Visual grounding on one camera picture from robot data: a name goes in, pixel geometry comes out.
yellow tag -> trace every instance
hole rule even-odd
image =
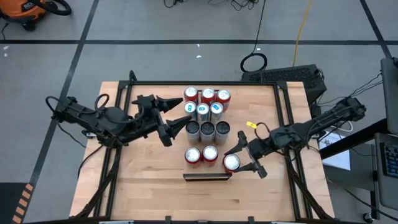
[[[256,125],[256,124],[254,124],[254,123],[252,123],[252,122],[250,122],[250,121],[246,122],[246,125],[247,125],[247,126],[249,126],[249,127],[252,127],[252,128],[254,128],[254,129],[256,129],[256,128],[257,128],[257,125]]]

yellow cable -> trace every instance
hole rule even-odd
[[[301,23],[300,30],[298,31],[298,34],[297,34],[296,46],[294,47],[293,67],[294,67],[294,64],[296,63],[297,46],[299,45],[299,40],[300,40],[300,36],[301,36],[301,31],[303,31],[303,27],[304,27],[305,21],[307,20],[308,13],[310,12],[311,4],[312,4],[312,0],[310,0],[310,2],[309,2],[308,5],[307,5],[307,8],[305,9],[303,22]]]

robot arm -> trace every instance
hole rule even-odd
[[[98,102],[102,97],[106,97],[102,106],[98,107]],[[51,108],[48,99],[58,101],[55,109]],[[105,107],[109,100],[109,95],[100,95],[95,102],[95,109],[89,109],[78,104],[76,98],[67,97],[65,100],[58,100],[52,96],[46,98],[46,102],[53,111],[52,119],[58,122],[66,121],[76,123],[91,133],[96,134],[100,144],[106,147],[119,147],[127,143],[144,137],[157,131],[164,146],[171,146],[170,138],[175,138],[178,132],[191,120],[191,116],[186,116],[175,121],[167,120],[163,122],[160,112],[168,112],[179,103],[182,98],[162,99],[153,95],[139,95],[136,104],[139,112],[134,117],[128,116],[123,110],[116,107]]]
[[[240,167],[235,172],[251,170],[258,172],[260,178],[267,175],[258,159],[279,149],[301,149],[306,146],[310,136],[329,128],[341,121],[358,121],[365,116],[366,108],[356,98],[347,97],[339,101],[331,110],[305,123],[286,125],[269,133],[266,139],[253,139],[249,143],[242,131],[238,133],[239,143],[225,155],[239,152],[246,148],[252,162]]]

can lid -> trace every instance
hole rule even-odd
[[[212,103],[211,104],[211,112],[214,114],[220,114],[223,112],[223,105],[221,103]]]
[[[196,162],[200,158],[200,151],[195,147],[191,147],[185,151],[185,158],[190,162]]]
[[[231,97],[231,93],[228,90],[220,90],[218,91],[217,96],[222,100],[228,100]]]
[[[197,111],[199,114],[207,114],[209,113],[209,106],[206,103],[200,103],[198,105]]]
[[[203,150],[203,157],[208,160],[215,159],[218,156],[218,151],[214,146],[206,146]]]
[[[229,170],[236,170],[241,165],[239,157],[235,154],[230,154],[224,157],[224,166]]]
[[[203,123],[201,125],[200,131],[203,134],[206,134],[206,135],[213,134],[213,132],[214,132],[214,124],[212,124],[210,122],[205,122],[205,123]]]
[[[198,90],[195,87],[188,87],[185,89],[185,96],[193,97],[196,96]]]
[[[215,96],[214,89],[212,89],[212,88],[205,88],[204,90],[201,91],[201,94],[202,94],[205,98],[212,98],[212,97]]]
[[[188,133],[190,134],[195,134],[199,131],[199,123],[196,121],[190,121],[188,124],[185,126],[185,130],[187,130]]]
[[[218,133],[220,134],[227,134],[230,130],[231,127],[229,126],[229,124],[225,121],[220,121],[217,125],[216,125],[216,130]]]
[[[184,108],[185,108],[186,112],[191,113],[191,112],[194,112],[196,110],[197,105],[194,102],[192,102],[192,101],[188,101],[188,102],[185,103]]]

wooden table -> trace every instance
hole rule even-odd
[[[108,93],[111,97],[108,106],[114,105],[117,86],[117,82],[102,83],[100,92]],[[265,122],[270,129],[279,127],[271,86],[211,87],[228,89],[232,95],[228,111],[223,116],[231,125],[231,132],[228,142],[218,147],[219,154],[224,154],[237,144],[237,132],[240,130],[245,132],[248,140],[255,138],[254,130],[246,126],[247,121]],[[303,84],[288,83],[288,87],[295,122],[307,121],[311,117]],[[182,97],[185,88],[186,86],[134,85],[131,100],[136,99],[137,95],[150,94],[163,98]],[[283,94],[280,95],[285,111]],[[131,105],[129,114],[135,113],[137,107]],[[286,112],[284,113],[285,123],[288,123]],[[162,117],[164,120],[173,120],[184,115],[181,103]],[[258,132],[264,138],[267,136],[265,128],[259,128]],[[315,141],[310,144],[318,147]],[[96,140],[88,140],[85,156],[98,146]],[[190,170],[184,160],[184,152],[190,146],[183,129],[171,147],[163,147],[157,133],[124,147],[111,218],[164,220],[165,216],[170,215],[172,220],[247,221],[248,216],[253,216],[256,221],[294,221],[288,175],[281,155],[273,153],[260,160],[268,172],[264,179],[260,179],[256,173],[241,172],[234,174],[228,181],[186,182],[182,177],[184,173],[224,172],[221,159],[211,169],[201,166]],[[104,152],[104,149],[98,152],[83,166],[70,215],[77,214],[97,190]],[[334,216],[319,153],[304,149],[301,155],[309,191],[325,211]],[[238,156],[242,164],[249,162],[246,151],[239,152]],[[297,193],[301,216],[304,217],[302,194],[298,188]],[[106,191],[103,195],[104,203],[107,198]],[[105,214],[104,203],[101,215]]]

